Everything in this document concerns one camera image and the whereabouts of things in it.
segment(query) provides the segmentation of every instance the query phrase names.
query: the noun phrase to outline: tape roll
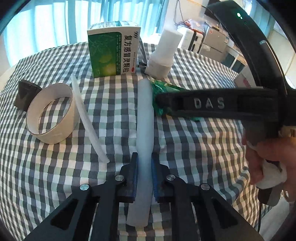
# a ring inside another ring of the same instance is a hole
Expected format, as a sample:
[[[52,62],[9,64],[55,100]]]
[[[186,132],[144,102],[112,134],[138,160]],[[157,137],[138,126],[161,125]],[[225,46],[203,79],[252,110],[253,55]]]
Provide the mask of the tape roll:
[[[62,120],[47,132],[39,133],[38,123],[45,107],[55,99],[70,98],[70,106]],[[47,144],[56,144],[65,140],[74,130],[79,121],[74,94],[70,86],[56,83],[41,90],[31,102],[27,111],[26,128],[36,138]]]

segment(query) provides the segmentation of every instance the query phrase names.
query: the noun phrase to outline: green plastic wrapper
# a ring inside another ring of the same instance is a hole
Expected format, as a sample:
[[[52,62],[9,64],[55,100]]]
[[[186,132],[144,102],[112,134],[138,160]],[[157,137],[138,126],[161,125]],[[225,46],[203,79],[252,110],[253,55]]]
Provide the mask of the green plastic wrapper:
[[[167,92],[179,92],[179,91],[185,91],[186,89],[175,86],[175,85],[171,85],[169,83],[166,82],[162,82],[160,80],[153,80],[151,81],[152,84],[152,91],[153,91],[153,109],[156,113],[156,115],[158,116],[162,116],[162,115],[170,115],[170,110],[169,109],[163,109],[160,108],[156,102],[155,102],[155,97],[157,94],[161,94],[161,93],[167,93]],[[200,117],[188,117],[190,120],[193,121],[199,121]]]

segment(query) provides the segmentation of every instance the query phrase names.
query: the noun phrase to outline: black monitor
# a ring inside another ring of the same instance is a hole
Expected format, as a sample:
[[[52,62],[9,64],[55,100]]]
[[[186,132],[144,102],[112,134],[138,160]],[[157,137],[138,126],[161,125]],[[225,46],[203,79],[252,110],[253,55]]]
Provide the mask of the black monitor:
[[[209,0],[208,5],[212,4],[212,3],[216,3],[219,2],[219,0]],[[217,22],[219,22],[219,20],[211,13],[211,11],[209,9],[206,8],[205,10],[205,15],[209,16],[210,18],[216,20]]]

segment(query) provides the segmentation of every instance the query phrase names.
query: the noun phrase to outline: human hand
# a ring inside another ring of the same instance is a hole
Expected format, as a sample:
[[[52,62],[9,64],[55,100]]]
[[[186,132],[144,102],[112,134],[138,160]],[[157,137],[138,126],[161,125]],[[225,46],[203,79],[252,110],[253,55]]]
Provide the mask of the human hand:
[[[246,145],[245,135],[242,144]],[[278,137],[267,139],[256,146],[256,151],[246,146],[246,160],[249,166],[251,184],[263,178],[263,160],[280,161],[287,167],[287,181],[284,190],[288,192],[289,201],[296,200],[296,137]]]

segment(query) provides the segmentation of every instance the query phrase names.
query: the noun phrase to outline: metal screw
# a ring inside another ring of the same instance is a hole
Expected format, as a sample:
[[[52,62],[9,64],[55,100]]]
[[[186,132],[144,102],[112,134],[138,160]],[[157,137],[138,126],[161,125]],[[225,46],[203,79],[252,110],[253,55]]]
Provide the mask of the metal screw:
[[[89,188],[89,185],[88,184],[82,184],[82,185],[80,185],[80,190],[82,190],[82,191],[86,191],[88,188]]]
[[[173,174],[169,174],[169,175],[167,175],[167,179],[168,179],[169,181],[173,181],[173,180],[176,179],[176,177],[175,177]]]
[[[209,190],[210,189],[210,185],[207,183],[203,183],[201,186],[202,190]]]
[[[124,176],[123,175],[117,175],[115,176],[115,180],[116,181],[122,181],[124,179]]]

